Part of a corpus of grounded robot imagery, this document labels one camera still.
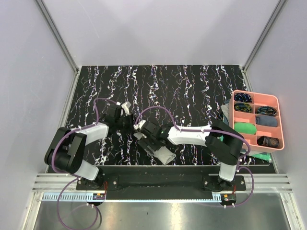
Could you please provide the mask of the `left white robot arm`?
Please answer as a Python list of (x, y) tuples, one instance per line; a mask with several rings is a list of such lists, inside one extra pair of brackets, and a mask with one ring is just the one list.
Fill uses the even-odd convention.
[(112, 104), (96, 124), (75, 129), (60, 127), (45, 154), (45, 164), (53, 171), (81, 177), (94, 190), (103, 187), (103, 171), (83, 159), (85, 147), (118, 131), (132, 132), (134, 117), (130, 107), (129, 102)]

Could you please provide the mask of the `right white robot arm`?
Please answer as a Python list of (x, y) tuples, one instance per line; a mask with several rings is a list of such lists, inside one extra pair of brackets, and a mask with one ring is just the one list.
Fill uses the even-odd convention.
[(183, 127), (156, 125), (142, 120), (134, 125), (137, 144), (163, 165), (169, 164), (175, 154), (170, 148), (177, 145), (198, 145), (207, 147), (220, 161), (218, 178), (205, 182), (204, 188), (212, 192), (231, 190), (235, 184), (236, 166), (244, 138), (225, 123), (216, 121), (212, 125)]

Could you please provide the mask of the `grey cloth napkin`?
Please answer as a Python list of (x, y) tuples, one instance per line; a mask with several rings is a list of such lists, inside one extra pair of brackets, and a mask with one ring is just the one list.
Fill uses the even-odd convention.
[(161, 144), (154, 144), (141, 132), (133, 134), (137, 138), (137, 144), (151, 157), (157, 158), (163, 165), (169, 164), (176, 154), (172, 153), (167, 147)]

